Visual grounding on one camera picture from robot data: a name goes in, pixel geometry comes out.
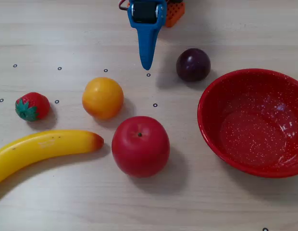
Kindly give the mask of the blue gripper with motor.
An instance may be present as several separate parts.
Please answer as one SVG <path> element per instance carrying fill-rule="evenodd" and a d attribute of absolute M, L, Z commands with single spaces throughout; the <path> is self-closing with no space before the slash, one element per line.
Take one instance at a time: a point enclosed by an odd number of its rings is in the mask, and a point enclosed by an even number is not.
<path fill-rule="evenodd" d="M 128 18 L 131 27 L 137 27 L 139 55 L 143 68 L 151 69 L 156 42 L 161 26 L 165 24 L 167 1 L 130 0 Z"/>

